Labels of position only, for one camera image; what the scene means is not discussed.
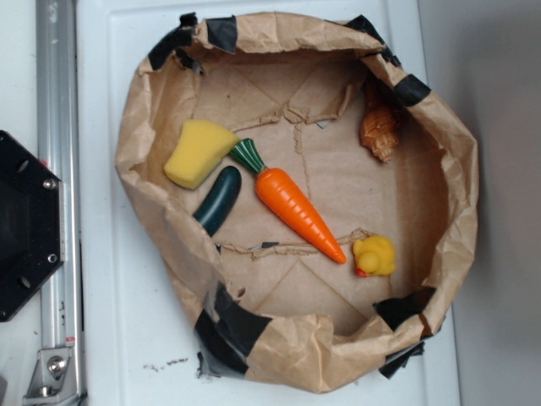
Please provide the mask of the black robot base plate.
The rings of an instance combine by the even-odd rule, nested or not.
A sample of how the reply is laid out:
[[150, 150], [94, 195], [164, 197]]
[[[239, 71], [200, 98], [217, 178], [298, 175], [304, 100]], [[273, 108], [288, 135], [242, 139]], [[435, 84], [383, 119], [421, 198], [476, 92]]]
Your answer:
[[26, 305], [63, 263], [61, 186], [39, 159], [1, 132], [1, 321]]

